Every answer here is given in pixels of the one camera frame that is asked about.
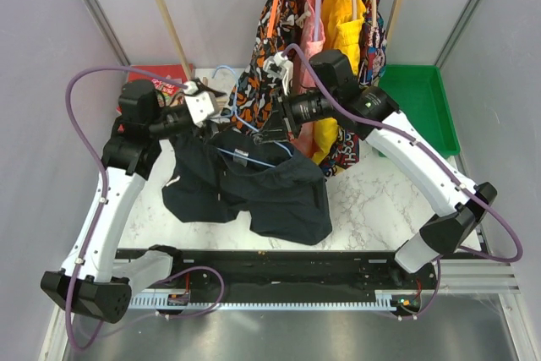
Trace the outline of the dark navy shorts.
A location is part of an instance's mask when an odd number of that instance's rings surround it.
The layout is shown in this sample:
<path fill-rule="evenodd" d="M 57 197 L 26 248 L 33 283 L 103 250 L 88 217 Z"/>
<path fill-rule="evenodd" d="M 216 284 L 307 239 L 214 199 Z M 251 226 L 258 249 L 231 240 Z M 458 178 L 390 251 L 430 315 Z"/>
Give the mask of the dark navy shorts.
<path fill-rule="evenodd" d="M 262 237 L 313 246 L 331 234 L 323 172 L 293 145 L 256 145 L 228 129 L 209 140 L 179 134 L 172 147 L 162 200 L 179 221 L 226 223 L 247 211 Z"/>

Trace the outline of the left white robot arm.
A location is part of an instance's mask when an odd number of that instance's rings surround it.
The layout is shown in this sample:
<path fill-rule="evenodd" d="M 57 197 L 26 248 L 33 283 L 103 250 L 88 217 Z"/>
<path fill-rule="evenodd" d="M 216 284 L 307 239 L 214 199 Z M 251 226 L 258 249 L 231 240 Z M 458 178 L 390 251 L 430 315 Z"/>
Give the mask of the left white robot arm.
<path fill-rule="evenodd" d="M 182 93 L 180 102 L 161 106 L 151 81 L 137 79 L 123 87 L 120 114 L 99 160 L 102 172 L 84 225 L 60 269 L 41 279 L 41 290 L 65 312 L 114 324 L 131 298 L 152 284 L 183 283 L 186 269 L 174 260 L 170 247 L 156 245 L 128 264 L 113 264 L 128 215 L 161 154 L 161 140 L 198 129 L 221 110 L 223 92 L 198 79 L 189 81 Z"/>

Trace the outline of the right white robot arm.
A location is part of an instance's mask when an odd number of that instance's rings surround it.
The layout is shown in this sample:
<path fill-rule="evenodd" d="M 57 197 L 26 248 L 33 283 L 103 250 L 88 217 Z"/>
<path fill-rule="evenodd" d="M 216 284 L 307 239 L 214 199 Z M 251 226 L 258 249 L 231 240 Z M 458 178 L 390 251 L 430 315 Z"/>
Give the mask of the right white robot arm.
<path fill-rule="evenodd" d="M 279 79 L 282 90 L 274 95 L 272 112 L 254 140 L 258 144 L 290 141 L 299 136 L 302 125 L 334 118 L 407 175 L 434 211 L 387 266 L 389 282 L 408 287 L 423 266 L 461 247 L 497 191 L 491 183 L 475 183 L 453 168 L 380 87 L 361 87 L 345 54 L 328 50 L 302 61 L 315 86 L 299 96 L 289 92 L 293 63 L 285 52 L 264 61 L 264 72 Z"/>

